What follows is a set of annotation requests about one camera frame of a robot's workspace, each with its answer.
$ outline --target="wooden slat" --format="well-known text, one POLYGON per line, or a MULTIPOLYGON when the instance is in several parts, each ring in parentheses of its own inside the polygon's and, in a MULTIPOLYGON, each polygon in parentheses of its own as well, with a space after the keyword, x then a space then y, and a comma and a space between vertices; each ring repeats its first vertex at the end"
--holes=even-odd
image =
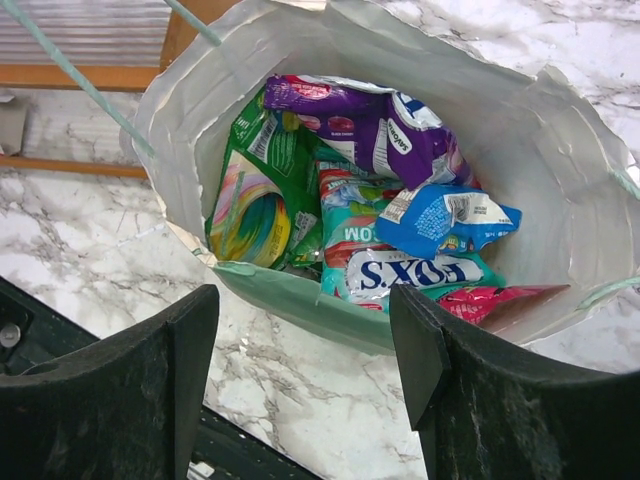
POLYGON ((0 167, 106 175, 109 177, 147 178, 147 172, 142 167, 72 162, 68 160, 46 160, 43 158, 5 157, 0 155, 0 167))
MULTIPOLYGON (((98 90, 144 92, 158 75, 157 67, 78 66, 98 90)), ((56 65, 0 64, 0 86, 77 90, 78 86, 56 65)))
MULTIPOLYGON (((191 10, 206 25, 216 21, 240 0, 182 0, 185 7, 191 10)), ((198 32, 180 15, 171 12, 167 35, 164 39, 160 55, 160 70, 164 71, 191 44, 198 32)))

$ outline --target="open bag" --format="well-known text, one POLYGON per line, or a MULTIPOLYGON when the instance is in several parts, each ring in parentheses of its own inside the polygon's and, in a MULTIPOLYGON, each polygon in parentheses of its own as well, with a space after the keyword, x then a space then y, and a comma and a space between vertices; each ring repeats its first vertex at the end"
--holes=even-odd
POLYGON ((249 303, 363 351, 393 348, 387 315, 321 294, 312 280, 217 262, 205 247, 230 125, 273 73, 394 87, 457 134, 483 188, 523 212, 489 264, 512 285, 571 285, 492 325, 499 336, 524 344, 562 330, 637 275, 640 203, 625 173, 633 159, 557 69, 530 78, 485 63, 365 0, 332 0, 324 11, 244 0, 210 28, 221 45, 198 36, 142 97, 133 123, 155 155, 130 144, 172 228, 249 303))

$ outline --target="marble countertop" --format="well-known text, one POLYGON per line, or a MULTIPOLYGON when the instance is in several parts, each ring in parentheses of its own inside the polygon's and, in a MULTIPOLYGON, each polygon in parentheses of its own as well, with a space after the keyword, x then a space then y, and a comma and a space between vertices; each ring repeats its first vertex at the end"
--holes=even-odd
MULTIPOLYGON (((640 6, 379 1, 487 60, 528 74, 545 63, 560 67, 640 158, 632 48, 640 6)), ((84 94, 28 94, 26 155, 130 162, 118 148, 118 127, 84 94)), ((135 95, 109 97, 125 114, 137 103, 135 95)), ((147 182, 0 170, 0 275, 100 337, 215 283, 222 306, 207 405, 324 478, 426 478, 395 360, 317 338, 238 299, 164 225, 147 182)), ((629 289, 600 315, 534 348, 592 368, 638 368, 639 312, 640 295, 629 289)))

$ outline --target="rainbow candy strip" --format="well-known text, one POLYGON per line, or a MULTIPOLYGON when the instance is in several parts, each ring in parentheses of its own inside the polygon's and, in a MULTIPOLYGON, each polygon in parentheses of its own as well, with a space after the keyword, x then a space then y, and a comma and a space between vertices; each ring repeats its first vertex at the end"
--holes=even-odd
POLYGON ((232 152, 209 241, 219 260, 271 267, 282 256, 291 221, 280 189, 240 153, 232 152))

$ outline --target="bag handle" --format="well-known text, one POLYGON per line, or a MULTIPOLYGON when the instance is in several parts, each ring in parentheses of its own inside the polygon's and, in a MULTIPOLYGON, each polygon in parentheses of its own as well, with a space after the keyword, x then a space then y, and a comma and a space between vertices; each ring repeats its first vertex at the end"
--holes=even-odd
MULTIPOLYGON (((189 9, 185 8, 177 0, 164 0, 178 15, 195 28, 203 37, 205 37, 214 47, 222 44, 220 38, 205 25, 198 17, 196 17, 189 9)), ((147 140, 138 132, 135 127, 126 119, 111 103, 98 91, 95 86, 85 77, 60 49, 44 34, 42 30, 23 12, 13 0, 0 0, 0 5, 13 17, 18 23, 27 29, 27 31, 42 46, 45 52, 58 66, 69 75, 78 86, 87 92, 87 94, 111 117, 118 125, 120 125, 138 144, 138 146, 149 157, 154 157, 155 152, 147 140)), ((625 170, 612 170, 611 176, 624 188, 631 196, 640 201, 640 187, 631 179, 625 170)), ((578 310, 588 310, 599 300, 617 290, 630 286, 640 285, 640 276, 631 277, 627 280, 614 282, 604 286, 587 297, 579 306, 578 310)))

